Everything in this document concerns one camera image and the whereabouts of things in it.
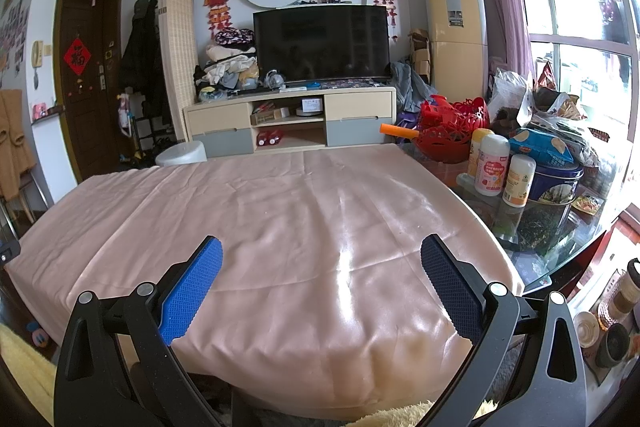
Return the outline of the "pink satin tablecloth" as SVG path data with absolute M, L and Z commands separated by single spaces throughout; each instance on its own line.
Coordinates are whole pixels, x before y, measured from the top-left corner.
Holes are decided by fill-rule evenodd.
M 172 346 L 183 367 L 276 411 L 353 421 L 437 399 L 470 350 L 423 272 L 431 234 L 523 291 L 486 225 L 393 144 L 94 176 L 23 236 L 8 272 L 61 340 L 80 293 L 125 296 L 215 236 L 224 263 Z

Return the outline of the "white bottle pink label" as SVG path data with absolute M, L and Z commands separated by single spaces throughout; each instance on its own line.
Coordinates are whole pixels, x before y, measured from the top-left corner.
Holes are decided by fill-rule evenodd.
M 506 168 L 510 156 L 510 143 L 502 135 L 488 134 L 480 142 L 475 190 L 485 196 L 497 196 L 506 181 Z

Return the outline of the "white bottle orange label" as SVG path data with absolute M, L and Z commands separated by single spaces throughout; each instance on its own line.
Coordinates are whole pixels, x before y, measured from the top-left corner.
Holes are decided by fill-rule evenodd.
M 511 157 L 506 184 L 502 192 L 502 200 L 506 205 L 514 208 L 526 206 L 535 171 L 536 161 L 533 158 L 521 154 Z

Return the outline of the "blue round cookie tin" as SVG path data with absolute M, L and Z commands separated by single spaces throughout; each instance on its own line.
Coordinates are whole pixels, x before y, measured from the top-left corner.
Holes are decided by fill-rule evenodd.
M 583 175 L 584 168 L 579 164 L 562 167 L 537 165 L 529 199 L 552 205 L 568 205 L 575 199 Z

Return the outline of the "cartoon plush slipper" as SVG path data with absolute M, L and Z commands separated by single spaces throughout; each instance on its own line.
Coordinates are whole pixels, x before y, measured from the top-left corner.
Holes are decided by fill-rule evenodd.
M 47 332 L 37 323 L 37 322 L 29 322 L 26 325 L 27 332 L 30 334 L 30 338 L 32 338 L 32 343 L 37 348 L 45 348 L 49 344 L 50 337 Z

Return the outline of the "white round stool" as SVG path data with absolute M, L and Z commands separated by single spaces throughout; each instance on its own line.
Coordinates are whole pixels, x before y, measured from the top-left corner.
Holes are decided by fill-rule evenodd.
M 155 165 L 169 167 L 196 164 L 207 160 L 205 146 L 200 141 L 181 142 L 155 157 Z

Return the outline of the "yellow fluffy cushion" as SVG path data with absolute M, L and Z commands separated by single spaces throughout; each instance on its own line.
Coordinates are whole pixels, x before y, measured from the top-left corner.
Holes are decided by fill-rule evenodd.
M 53 426 L 55 365 L 4 324 L 1 325 L 1 358 L 29 402 Z

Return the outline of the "red plastic basket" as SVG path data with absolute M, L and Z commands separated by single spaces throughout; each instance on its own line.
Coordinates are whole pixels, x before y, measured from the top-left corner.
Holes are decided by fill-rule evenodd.
M 427 158 L 457 164 L 470 157 L 475 130 L 489 127 L 484 98 L 449 103 L 443 95 L 431 95 L 420 108 L 416 147 Z

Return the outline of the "beige TV cabinet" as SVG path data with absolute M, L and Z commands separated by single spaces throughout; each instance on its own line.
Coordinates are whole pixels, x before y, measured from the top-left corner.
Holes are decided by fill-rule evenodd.
M 183 109 L 189 141 L 209 158 L 382 144 L 396 121 L 393 87 L 265 92 Z

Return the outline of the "tan hanging coat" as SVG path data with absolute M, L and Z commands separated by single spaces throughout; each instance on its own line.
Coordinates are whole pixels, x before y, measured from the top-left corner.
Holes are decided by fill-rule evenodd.
M 17 198 L 21 177 L 37 165 L 23 129 L 23 92 L 20 89 L 2 89 L 1 110 L 1 196 L 5 200 Z

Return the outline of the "pile of clothes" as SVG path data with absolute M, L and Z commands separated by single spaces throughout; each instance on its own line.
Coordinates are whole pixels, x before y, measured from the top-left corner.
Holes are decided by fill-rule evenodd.
M 207 45 L 208 62 L 193 74 L 196 101 L 213 102 L 238 93 L 265 88 L 280 90 L 285 81 L 280 72 L 259 72 L 255 33 L 248 28 L 224 28 Z

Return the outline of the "beige folding screen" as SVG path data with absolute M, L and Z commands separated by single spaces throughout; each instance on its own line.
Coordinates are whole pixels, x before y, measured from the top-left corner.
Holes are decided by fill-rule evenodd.
M 195 102 L 193 73 L 198 66 L 193 0 L 160 0 L 158 28 L 172 125 L 178 141 L 189 141 L 184 110 Z

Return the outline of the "red fu door sticker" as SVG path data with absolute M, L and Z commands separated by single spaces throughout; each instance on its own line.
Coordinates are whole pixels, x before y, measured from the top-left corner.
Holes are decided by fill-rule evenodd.
M 70 70 L 77 76 L 80 76 L 90 62 L 91 52 L 82 42 L 81 38 L 76 37 L 63 54 L 63 61 Z

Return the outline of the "dark wooden door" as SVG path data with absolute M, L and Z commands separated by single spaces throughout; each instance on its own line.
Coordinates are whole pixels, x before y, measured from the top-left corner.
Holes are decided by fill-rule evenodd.
M 56 101 L 64 107 L 63 139 L 75 179 L 84 181 L 119 166 L 117 73 L 122 0 L 56 0 L 53 72 Z M 90 62 L 77 76 L 63 61 L 70 43 L 81 38 Z

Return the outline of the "black flat television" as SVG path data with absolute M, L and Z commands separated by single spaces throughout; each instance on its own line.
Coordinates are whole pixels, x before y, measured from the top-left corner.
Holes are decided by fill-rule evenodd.
M 286 82 L 387 78 L 390 44 L 380 6 L 305 4 L 253 14 L 260 77 Z

